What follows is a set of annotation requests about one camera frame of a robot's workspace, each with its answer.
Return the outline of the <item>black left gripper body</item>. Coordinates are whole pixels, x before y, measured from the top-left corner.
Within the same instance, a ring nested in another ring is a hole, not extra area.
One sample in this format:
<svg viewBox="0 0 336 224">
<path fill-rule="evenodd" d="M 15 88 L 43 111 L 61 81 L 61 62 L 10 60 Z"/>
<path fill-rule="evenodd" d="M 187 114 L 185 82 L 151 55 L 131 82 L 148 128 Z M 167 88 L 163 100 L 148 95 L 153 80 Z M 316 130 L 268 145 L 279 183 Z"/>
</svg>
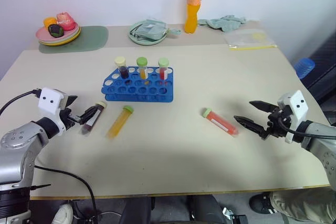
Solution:
<svg viewBox="0 0 336 224">
<path fill-rule="evenodd" d="M 68 130 L 78 123 L 79 116 L 72 116 L 71 109 L 65 105 L 65 108 L 60 111 L 60 119 L 65 126 L 65 130 Z"/>
</svg>

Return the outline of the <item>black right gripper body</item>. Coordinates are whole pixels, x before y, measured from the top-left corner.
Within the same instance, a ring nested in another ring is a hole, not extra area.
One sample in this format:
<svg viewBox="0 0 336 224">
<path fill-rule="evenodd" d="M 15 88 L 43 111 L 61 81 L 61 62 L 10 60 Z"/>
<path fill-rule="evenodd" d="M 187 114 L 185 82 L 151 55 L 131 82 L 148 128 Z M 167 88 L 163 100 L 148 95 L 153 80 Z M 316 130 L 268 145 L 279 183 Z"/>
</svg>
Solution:
<svg viewBox="0 0 336 224">
<path fill-rule="evenodd" d="M 275 105 L 266 105 L 266 112 L 270 112 L 268 115 L 266 136 L 274 136 L 274 137 L 285 137 L 287 131 L 284 129 L 285 127 L 289 128 L 291 119 L 290 115 L 292 114 L 292 110 L 290 106 L 285 105 L 282 109 Z"/>
</svg>

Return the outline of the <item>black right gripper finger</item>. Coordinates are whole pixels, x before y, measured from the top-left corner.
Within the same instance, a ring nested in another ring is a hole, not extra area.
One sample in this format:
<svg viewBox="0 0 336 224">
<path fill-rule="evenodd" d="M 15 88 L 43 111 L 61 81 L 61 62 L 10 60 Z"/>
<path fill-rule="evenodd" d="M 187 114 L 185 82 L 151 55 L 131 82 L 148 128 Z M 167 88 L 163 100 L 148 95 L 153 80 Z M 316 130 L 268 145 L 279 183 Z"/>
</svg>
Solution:
<svg viewBox="0 0 336 224">
<path fill-rule="evenodd" d="M 268 137 L 268 132 L 264 129 L 264 127 L 255 123 L 253 120 L 246 118 L 244 116 L 237 116 L 237 115 L 234 115 L 234 119 L 244 128 L 256 133 L 263 140 L 265 140 Z"/>
<path fill-rule="evenodd" d="M 267 113 L 274 113 L 275 111 L 279 110 L 277 105 L 273 105 L 264 101 L 249 101 L 249 103 L 255 108 Z"/>
</svg>

